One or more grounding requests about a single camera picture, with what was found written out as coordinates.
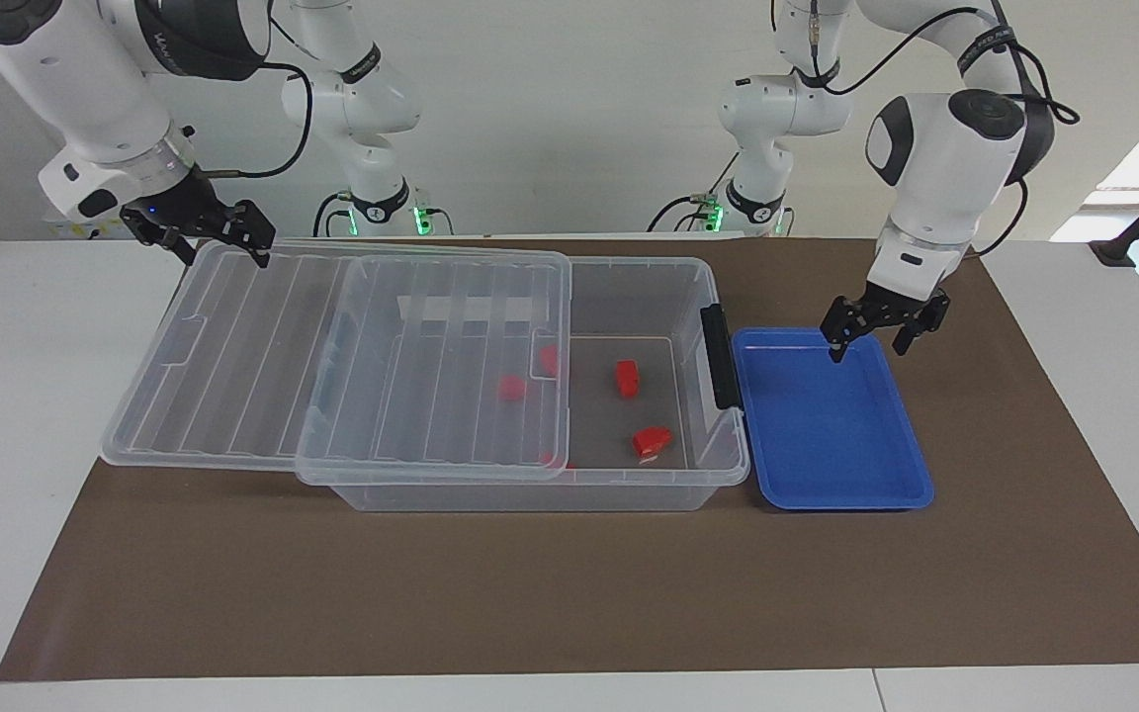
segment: lid handle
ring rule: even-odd
[[[706,359],[710,363],[710,384],[715,391],[715,406],[722,410],[740,409],[737,365],[732,361],[731,334],[721,303],[702,308],[700,332],[706,337]]]

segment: red block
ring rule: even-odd
[[[525,398],[525,378],[500,377],[498,379],[498,396],[501,401],[521,401]]]
[[[673,436],[669,428],[664,427],[652,427],[641,429],[633,434],[632,447],[636,449],[636,453],[639,455],[641,463],[655,459],[656,456],[664,450],[666,445],[671,444]]]
[[[559,365],[559,359],[557,359],[557,344],[550,343],[539,350],[539,365],[543,367],[543,375],[546,377],[555,377],[559,373],[557,366]]]
[[[618,361],[614,368],[614,379],[618,383],[618,395],[636,398],[641,392],[641,368],[630,359]]]

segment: brown mat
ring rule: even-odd
[[[862,288],[851,240],[696,255],[732,328]],[[91,469],[0,680],[1139,663],[1139,535],[982,265],[892,357],[913,514],[354,514],[267,473]]]

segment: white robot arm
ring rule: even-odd
[[[1022,180],[1052,145],[1052,116],[1022,59],[999,0],[858,0],[877,26],[916,34],[957,59],[968,89],[899,96],[872,121],[866,154],[894,186],[895,206],[859,301],[836,298],[821,324],[835,360],[846,343],[900,326],[895,351],[935,330],[949,304],[937,288],[975,237],[1000,188]],[[740,145],[740,167],[722,188],[723,228],[767,235],[781,212],[792,157],[785,136],[841,130],[846,93],[831,89],[851,0],[785,0],[776,44],[790,75],[747,77],[729,90],[720,116]]]
[[[408,236],[425,231],[412,189],[383,134],[410,131],[420,121],[420,99],[410,82],[380,55],[354,0],[293,0],[303,50],[322,68],[308,72],[316,109],[311,134],[341,159],[358,234]],[[304,121],[303,87],[284,87],[284,108]]]
[[[145,72],[241,80],[267,57],[265,0],[0,0],[0,72],[64,134],[38,175],[69,220],[121,215],[145,244],[190,263],[208,237],[270,260],[274,229],[257,206],[226,206]]]

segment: blue tray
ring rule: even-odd
[[[754,468],[782,509],[919,509],[934,485],[880,343],[854,341],[842,363],[819,329],[731,337]]]

